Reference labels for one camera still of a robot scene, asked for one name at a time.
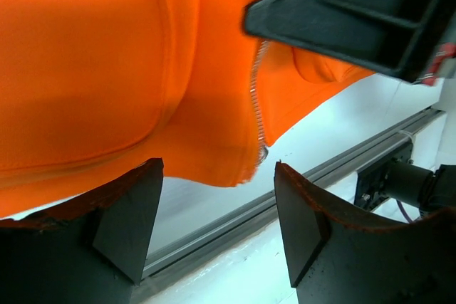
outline zipper teeth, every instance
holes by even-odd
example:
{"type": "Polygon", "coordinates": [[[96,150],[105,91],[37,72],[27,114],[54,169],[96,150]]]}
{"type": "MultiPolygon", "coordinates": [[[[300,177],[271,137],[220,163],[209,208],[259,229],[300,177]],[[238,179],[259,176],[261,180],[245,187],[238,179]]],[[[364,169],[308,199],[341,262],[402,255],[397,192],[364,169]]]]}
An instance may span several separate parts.
{"type": "Polygon", "coordinates": [[[261,115],[261,108],[259,107],[258,102],[258,94],[257,94],[257,77],[258,77],[258,70],[261,62],[263,61],[263,57],[268,51],[269,42],[262,41],[260,43],[259,49],[256,53],[254,65],[252,66],[252,76],[250,79],[250,95],[252,97],[252,102],[254,105],[255,117],[256,117],[256,124],[258,126],[258,141],[259,141],[259,151],[258,151],[258,158],[256,160],[255,167],[258,167],[267,157],[268,150],[266,148],[266,144],[264,142],[264,126],[263,126],[263,117],[261,115]]]}

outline metal zipper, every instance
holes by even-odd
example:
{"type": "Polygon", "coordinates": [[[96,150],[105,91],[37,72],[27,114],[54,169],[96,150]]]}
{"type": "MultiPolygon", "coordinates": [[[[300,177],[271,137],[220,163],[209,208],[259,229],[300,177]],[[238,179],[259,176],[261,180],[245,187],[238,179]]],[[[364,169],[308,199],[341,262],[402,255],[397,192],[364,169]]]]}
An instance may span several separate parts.
{"type": "Polygon", "coordinates": [[[257,77],[259,66],[263,61],[264,55],[268,51],[269,42],[262,41],[259,45],[259,49],[256,52],[256,57],[254,60],[254,64],[252,66],[252,72],[250,77],[250,95],[252,97],[252,102],[255,111],[256,117],[256,125],[258,127],[258,142],[259,142],[259,151],[258,151],[258,158],[256,160],[255,168],[257,168],[267,157],[268,149],[266,147],[266,143],[264,141],[264,126],[263,126],[263,117],[261,115],[261,108],[259,107],[258,103],[258,95],[257,95],[257,77]]]}

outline white surface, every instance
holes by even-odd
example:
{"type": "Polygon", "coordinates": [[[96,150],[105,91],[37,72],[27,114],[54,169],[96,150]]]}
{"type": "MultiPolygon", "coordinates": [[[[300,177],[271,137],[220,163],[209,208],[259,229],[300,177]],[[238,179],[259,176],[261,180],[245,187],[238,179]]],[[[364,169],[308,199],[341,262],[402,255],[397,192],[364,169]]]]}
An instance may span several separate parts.
{"type": "Polygon", "coordinates": [[[271,191],[276,161],[281,159],[304,173],[436,103],[441,87],[442,83],[409,85],[373,75],[326,101],[291,128],[269,150],[250,183],[220,189],[165,179],[149,253],[271,191]]]}
{"type": "MultiPolygon", "coordinates": [[[[420,167],[433,166],[445,117],[438,118],[414,136],[412,157],[420,167]]],[[[356,172],[327,188],[353,203],[356,172]]],[[[388,201],[376,212],[404,222],[395,201],[388,201]]],[[[408,211],[416,216],[415,211],[408,211]]],[[[297,304],[286,267],[279,222],[225,251],[193,274],[143,304],[297,304]]]]}
{"type": "Polygon", "coordinates": [[[435,107],[448,115],[437,155],[437,166],[456,164],[456,79],[445,80],[442,97],[435,107]]]}
{"type": "Polygon", "coordinates": [[[143,304],[297,304],[279,222],[143,304]]]}

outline orange fabric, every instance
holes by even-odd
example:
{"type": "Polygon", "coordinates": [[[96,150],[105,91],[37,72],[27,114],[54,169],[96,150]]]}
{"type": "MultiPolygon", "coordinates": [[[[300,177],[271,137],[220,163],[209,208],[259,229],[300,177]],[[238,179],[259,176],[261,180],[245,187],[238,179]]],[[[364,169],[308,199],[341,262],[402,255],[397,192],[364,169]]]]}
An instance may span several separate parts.
{"type": "MultiPolygon", "coordinates": [[[[0,0],[0,217],[88,191],[151,157],[234,186],[257,160],[252,0],[0,0]]],[[[369,72],[273,44],[266,140],[369,72]]]]}

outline jacket pocket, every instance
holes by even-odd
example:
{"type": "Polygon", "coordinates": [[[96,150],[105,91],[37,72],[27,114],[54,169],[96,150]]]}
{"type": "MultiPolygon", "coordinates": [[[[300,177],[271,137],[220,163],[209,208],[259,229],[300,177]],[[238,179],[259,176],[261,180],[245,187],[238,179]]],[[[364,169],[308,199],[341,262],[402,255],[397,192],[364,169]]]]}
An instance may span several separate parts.
{"type": "Polygon", "coordinates": [[[93,160],[165,125],[190,76],[172,67],[171,1],[0,0],[0,171],[93,160]]]}
{"type": "Polygon", "coordinates": [[[343,82],[357,70],[363,70],[335,58],[292,48],[294,64],[304,80],[311,83],[343,82]]]}

